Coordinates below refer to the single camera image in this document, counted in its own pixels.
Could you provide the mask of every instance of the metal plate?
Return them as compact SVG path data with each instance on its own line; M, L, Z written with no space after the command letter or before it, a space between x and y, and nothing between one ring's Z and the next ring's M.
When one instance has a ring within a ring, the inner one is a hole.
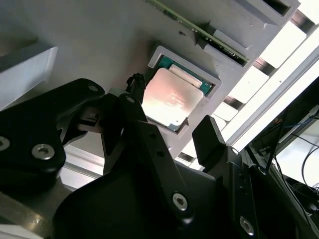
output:
M165 68L160 68L146 87L143 110L165 126L180 125L204 97L199 89Z

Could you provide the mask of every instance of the blue cable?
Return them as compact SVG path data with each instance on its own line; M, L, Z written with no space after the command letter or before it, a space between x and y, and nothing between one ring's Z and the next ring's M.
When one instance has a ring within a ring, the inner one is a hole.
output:
M287 125L287 126L284 126L284 128L293 128L295 126L298 126L298 125L303 125L303 124L307 124L309 123L313 118L308 118L305 122L302 122L302 123L298 123L298 124L293 124L293 125Z

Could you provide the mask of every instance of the cable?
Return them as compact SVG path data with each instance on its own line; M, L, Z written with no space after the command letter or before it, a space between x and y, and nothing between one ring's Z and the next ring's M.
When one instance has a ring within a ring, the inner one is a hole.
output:
M276 148L277 148L277 145L278 145L278 143L279 143L279 140L280 140L281 135L282 135L283 130L284 130L284 125L285 125L287 113L288 113L288 109L285 110L285 113L284 113L284 116L283 116L283 120L282 120L282 122L281 122L279 132L278 132L278 134L277 134L276 143L274 144L272 150L270 151L269 158L268 158L268 162L267 162L267 165L266 165L266 171L269 171L269 168L270 168L270 166L271 166L271 162L272 162L273 158L275 157Z
M305 165L306 165L306 161L308 160L308 158L310 157L310 155L312 155L312 153L314 153L315 151L317 151L319 149L319 147L317 147L317 148L315 148L314 150L312 150L311 152L309 152L308 154L307 154L307 156L305 157L305 159L304 159L304 161L303 161L303 164L302 164L302 166L301 166L301 176L303 177L303 181L304 181L304 183L305 183L305 185L311 190L311 191L313 191L314 193L317 193L313 188L311 188L308 184L307 184L307 182L306 182L306 180L305 180Z
M277 161L277 157L276 157L276 156L274 156L274 160L275 160L275 162L277 163L278 171L279 171L279 173L280 173L280 175L281 175L281 178L282 178L283 181L284 181L285 186L288 188L288 190L291 192L292 196L294 197L295 201L296 201L296 202L299 204L299 206L301 207L301 209L302 209L302 211L303 211L303 213L304 213L304 216L305 216L305 218L306 218L306 221L307 221L308 225L311 227L311 224L310 224L308 215L307 215L307 213L306 213L304 207L302 206L301 202L299 202L298 198L297 198L296 195L293 193L293 191L291 191L291 189L288 187L288 184L287 184L287 182L286 182L286 180L285 180L285 178L284 178L283 172L281 171L281 167L280 167L280 165L279 165L279 163L278 163L278 161Z
M316 145L316 144L314 144L314 143L311 143L310 141L308 141L308 140L306 140L306 139L300 137L299 135L296 135L296 134L294 134L294 133L292 133L291 135L293 135L293 136L295 136L295 137L297 137L297 138L300 138L300 139L302 139L303 141L305 141L305 142L307 142L307 143L309 143L309 144L311 144L311 145L313 145L313 146L319 147L319 145Z
M311 122L312 120L313 120L313 118L308 118L305 122L297 123L297 124L293 124L293 125L285 125L284 128L293 128L293 127L295 127L295 126L308 124L308 123Z

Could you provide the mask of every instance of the circuit board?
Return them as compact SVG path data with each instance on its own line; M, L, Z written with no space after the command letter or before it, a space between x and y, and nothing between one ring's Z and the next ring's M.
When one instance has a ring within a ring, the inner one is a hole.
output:
M248 62L248 59L234 50L232 47L228 46L224 42L220 41L216 37L212 36L205 30L201 29L200 27L196 26L183 16L179 15L163 3L159 2L158 0L144 0L146 3L148 3L150 6L156 8L157 10L161 11L164 15L168 16L172 20L180 23L187 29L193 31L194 33L197 33L201 38L203 38L209 45L214 47L216 50L220 51L227 57L231 58L241 66L245 66L245 64Z

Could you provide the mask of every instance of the screw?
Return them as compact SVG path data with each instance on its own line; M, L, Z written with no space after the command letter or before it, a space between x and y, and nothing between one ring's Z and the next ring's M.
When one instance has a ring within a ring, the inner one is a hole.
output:
M37 144L32 149L33 157L41 160L49 160L54 156L54 148L48 144Z
M99 91L99 89L96 87L96 86L93 86L93 85L89 85L89 89L91 90L91 91Z
M259 170L259 172L261 172L262 174L267 175L266 171L265 171L262 167L258 166L258 170Z
M174 195L173 195L173 203L181 211L186 211L187 206L188 206L186 198L180 193L174 193Z
M127 99L129 102L131 102L131 103L134 103L134 102L135 102L135 100L134 100L133 98L129 97L129 96L127 96L126 99Z
M10 146L10 141L5 138L0 136L0 151L6 150Z
M254 233L255 233L254 228L246 218L240 217L239 223L248 235L250 235L250 236L254 235Z
M231 148L231 150L236 154L236 155L238 155L239 154L239 152L237 151L237 149L236 148Z

